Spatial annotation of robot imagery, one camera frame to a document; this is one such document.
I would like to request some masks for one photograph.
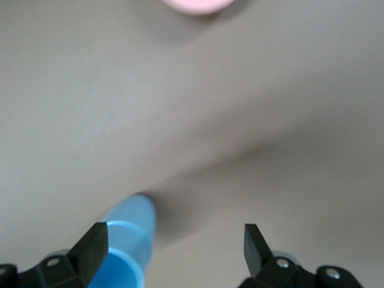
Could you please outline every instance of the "white surface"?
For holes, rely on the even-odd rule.
[[[382,287],[383,15],[1,1],[0,262],[26,269],[150,189],[169,212],[147,287],[237,287],[244,223],[312,272]]]

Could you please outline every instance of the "pink object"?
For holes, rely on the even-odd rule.
[[[204,15],[217,12],[234,0],[163,0],[172,8],[187,14]]]

